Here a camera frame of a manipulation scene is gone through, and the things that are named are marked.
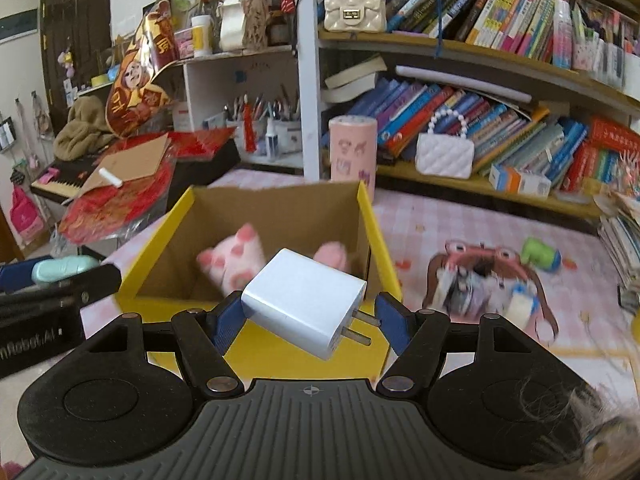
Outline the mint green small box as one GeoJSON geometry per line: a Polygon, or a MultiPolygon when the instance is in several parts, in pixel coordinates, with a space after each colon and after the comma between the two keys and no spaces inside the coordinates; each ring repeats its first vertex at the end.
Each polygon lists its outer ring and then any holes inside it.
{"type": "Polygon", "coordinates": [[[32,281],[37,285],[56,283],[64,278],[87,272],[99,265],[99,260],[86,255],[44,259],[32,268],[32,281]]]}

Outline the pink pig plush toy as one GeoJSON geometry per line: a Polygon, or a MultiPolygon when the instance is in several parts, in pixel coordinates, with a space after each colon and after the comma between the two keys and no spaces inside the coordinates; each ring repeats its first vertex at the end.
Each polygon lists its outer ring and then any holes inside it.
{"type": "Polygon", "coordinates": [[[196,262],[225,297],[242,290],[265,266],[266,257],[254,226],[245,223],[215,247],[200,252],[196,262]]]}

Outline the purple toy camera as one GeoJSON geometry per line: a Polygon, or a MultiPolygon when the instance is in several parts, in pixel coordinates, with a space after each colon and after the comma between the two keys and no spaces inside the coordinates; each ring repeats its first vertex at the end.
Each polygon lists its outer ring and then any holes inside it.
{"type": "Polygon", "coordinates": [[[492,270],[492,261],[480,259],[467,266],[445,266],[436,272],[437,284],[428,306],[475,321],[481,315],[502,309],[500,286],[492,270]]]}

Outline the white power adapter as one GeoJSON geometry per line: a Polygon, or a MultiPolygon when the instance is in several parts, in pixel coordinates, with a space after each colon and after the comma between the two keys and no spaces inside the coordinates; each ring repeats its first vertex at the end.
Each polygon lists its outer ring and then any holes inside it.
{"type": "Polygon", "coordinates": [[[367,282],[283,248],[246,285],[245,316],[319,359],[329,359],[343,338],[368,346],[350,328],[355,318],[378,326],[359,310],[367,282]]]}

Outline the pink round plush toy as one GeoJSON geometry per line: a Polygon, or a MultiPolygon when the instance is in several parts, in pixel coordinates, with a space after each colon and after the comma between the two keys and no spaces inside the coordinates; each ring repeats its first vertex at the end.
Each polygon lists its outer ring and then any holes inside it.
{"type": "Polygon", "coordinates": [[[349,269],[348,253],[340,242],[322,244],[314,253],[314,261],[341,272],[347,272],[349,269]]]}

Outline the white eraser block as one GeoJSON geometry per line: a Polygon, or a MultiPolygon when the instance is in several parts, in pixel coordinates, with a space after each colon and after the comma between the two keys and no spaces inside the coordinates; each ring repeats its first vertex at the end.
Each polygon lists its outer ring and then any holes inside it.
{"type": "Polygon", "coordinates": [[[520,330],[526,330],[529,321],[538,310],[538,300],[524,292],[514,292],[506,307],[504,317],[520,330]]]}

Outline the green alien toy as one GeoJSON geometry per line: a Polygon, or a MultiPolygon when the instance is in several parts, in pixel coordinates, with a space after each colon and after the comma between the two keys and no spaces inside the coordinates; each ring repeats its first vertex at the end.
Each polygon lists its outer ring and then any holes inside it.
{"type": "Polygon", "coordinates": [[[526,238],[521,250],[521,263],[554,273],[559,270],[561,262],[562,256],[557,249],[538,238],[526,238]]]}

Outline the blue plastic packet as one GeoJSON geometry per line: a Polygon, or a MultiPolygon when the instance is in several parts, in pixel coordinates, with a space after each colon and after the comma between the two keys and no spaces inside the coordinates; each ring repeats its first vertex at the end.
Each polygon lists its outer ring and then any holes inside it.
{"type": "Polygon", "coordinates": [[[537,302],[537,287],[533,282],[518,282],[512,288],[512,297],[524,297],[528,301],[536,304],[537,302]]]}

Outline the yellow cardboard box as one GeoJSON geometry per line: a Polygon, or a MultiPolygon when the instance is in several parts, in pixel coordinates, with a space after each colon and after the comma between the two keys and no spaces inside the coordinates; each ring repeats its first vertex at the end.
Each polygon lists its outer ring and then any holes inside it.
{"type": "Polygon", "coordinates": [[[243,380],[377,380],[390,346],[373,310],[398,278],[366,187],[190,188],[137,256],[116,300],[167,322],[231,297],[219,347],[243,380]]]}

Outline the olive green cloth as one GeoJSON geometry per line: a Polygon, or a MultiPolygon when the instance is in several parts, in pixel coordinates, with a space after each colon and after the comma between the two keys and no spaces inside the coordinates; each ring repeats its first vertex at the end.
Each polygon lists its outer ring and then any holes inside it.
{"type": "Polygon", "coordinates": [[[53,142],[53,155],[63,162],[98,152],[114,139],[97,96],[80,96],[70,108],[66,125],[53,142]]]}

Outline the pink cartoon desk mat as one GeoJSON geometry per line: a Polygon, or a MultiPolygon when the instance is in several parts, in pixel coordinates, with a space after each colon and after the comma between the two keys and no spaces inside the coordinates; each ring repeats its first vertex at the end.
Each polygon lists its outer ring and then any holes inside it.
{"type": "MultiPolygon", "coordinates": [[[[285,188],[305,185],[299,178],[234,170],[212,188],[285,188]]],[[[532,220],[498,214],[434,198],[378,191],[371,200],[400,296],[409,309],[430,301],[436,272],[444,266],[492,261],[505,309],[517,281],[533,282],[539,307],[526,332],[559,356],[585,380],[621,398],[639,394],[639,348],[617,301],[618,276],[597,237],[532,220]],[[527,237],[557,249],[562,262],[554,273],[521,263],[527,237]]],[[[165,217],[111,256],[125,278],[165,217]]],[[[88,334],[124,313],[111,296],[82,316],[88,334]]]]}

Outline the red gold foil decoration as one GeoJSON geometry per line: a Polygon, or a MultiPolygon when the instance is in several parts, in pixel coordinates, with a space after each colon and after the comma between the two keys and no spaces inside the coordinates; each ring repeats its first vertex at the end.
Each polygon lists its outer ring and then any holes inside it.
{"type": "Polygon", "coordinates": [[[105,119],[121,139],[136,132],[170,101],[156,78],[179,59],[171,18],[170,0],[154,3],[119,65],[105,105],[105,119]]]}

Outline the stack of magazines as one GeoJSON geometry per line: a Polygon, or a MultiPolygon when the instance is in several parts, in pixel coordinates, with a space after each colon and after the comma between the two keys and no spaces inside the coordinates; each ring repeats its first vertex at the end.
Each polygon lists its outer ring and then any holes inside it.
{"type": "Polygon", "coordinates": [[[620,293],[639,304],[639,202],[620,193],[597,195],[602,212],[598,235],[620,276],[620,293]]]}

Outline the wooden bookshelf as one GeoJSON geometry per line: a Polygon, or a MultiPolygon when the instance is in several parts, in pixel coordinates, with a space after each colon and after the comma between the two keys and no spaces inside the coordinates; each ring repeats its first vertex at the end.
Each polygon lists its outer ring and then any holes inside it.
{"type": "MultiPolygon", "coordinates": [[[[639,21],[639,0],[596,0],[612,6],[615,11],[639,21]]],[[[326,32],[317,18],[317,0],[300,0],[297,10],[298,82],[300,87],[300,120],[303,131],[304,176],[318,181],[328,176],[324,164],[329,159],[322,148],[326,124],[322,112],[333,105],[322,101],[323,77],[320,70],[322,53],[373,53],[385,55],[388,67],[413,66],[418,75],[438,75],[454,86],[477,90],[504,99],[506,102],[533,106],[543,112],[542,104],[570,104],[572,112],[595,112],[630,126],[639,121],[639,101],[632,96],[602,84],[587,75],[561,70],[551,64],[522,58],[512,53],[469,46],[462,42],[437,40],[403,34],[339,34],[326,32]]],[[[547,209],[566,216],[591,219],[600,210],[591,202],[577,205],[553,197],[533,198],[527,195],[504,194],[494,190],[486,179],[472,176],[468,180],[436,178],[419,174],[413,162],[398,162],[395,166],[378,166],[381,179],[425,182],[426,186],[457,188],[473,195],[497,196],[504,202],[522,203],[537,209],[547,209]]],[[[376,180],[382,188],[383,180],[376,180]]]]}

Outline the beige quilted handbag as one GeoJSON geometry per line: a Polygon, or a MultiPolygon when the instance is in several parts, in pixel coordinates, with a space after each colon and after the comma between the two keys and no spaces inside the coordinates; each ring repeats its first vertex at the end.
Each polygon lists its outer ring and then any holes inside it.
{"type": "Polygon", "coordinates": [[[386,32],[385,0],[323,0],[327,32],[386,32]]]}

